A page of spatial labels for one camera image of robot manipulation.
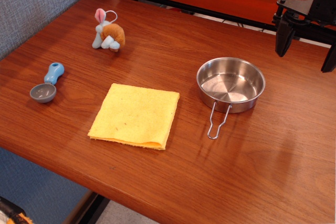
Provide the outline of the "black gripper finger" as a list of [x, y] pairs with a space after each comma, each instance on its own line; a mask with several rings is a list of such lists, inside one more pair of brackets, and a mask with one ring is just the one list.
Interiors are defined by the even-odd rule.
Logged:
[[336, 66], [336, 48], [335, 44], [333, 44], [328, 51], [328, 54], [322, 65], [321, 71], [322, 73], [332, 72], [335, 69], [335, 66]]
[[292, 15], [283, 15], [276, 19], [276, 45], [275, 51], [278, 56], [283, 57], [289, 49], [295, 35], [295, 23]]

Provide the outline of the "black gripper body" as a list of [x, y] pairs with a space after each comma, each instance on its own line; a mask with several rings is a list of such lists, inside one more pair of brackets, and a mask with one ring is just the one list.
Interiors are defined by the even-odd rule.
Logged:
[[335, 0], [277, 0], [277, 5], [272, 19], [274, 24], [278, 23], [286, 9], [321, 26], [335, 26]]

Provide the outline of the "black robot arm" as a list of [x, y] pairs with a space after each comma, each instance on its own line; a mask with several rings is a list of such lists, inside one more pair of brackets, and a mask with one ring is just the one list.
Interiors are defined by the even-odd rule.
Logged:
[[276, 27], [275, 51], [283, 57], [295, 36], [330, 45], [321, 67], [335, 69], [335, 0], [277, 0], [272, 22]]

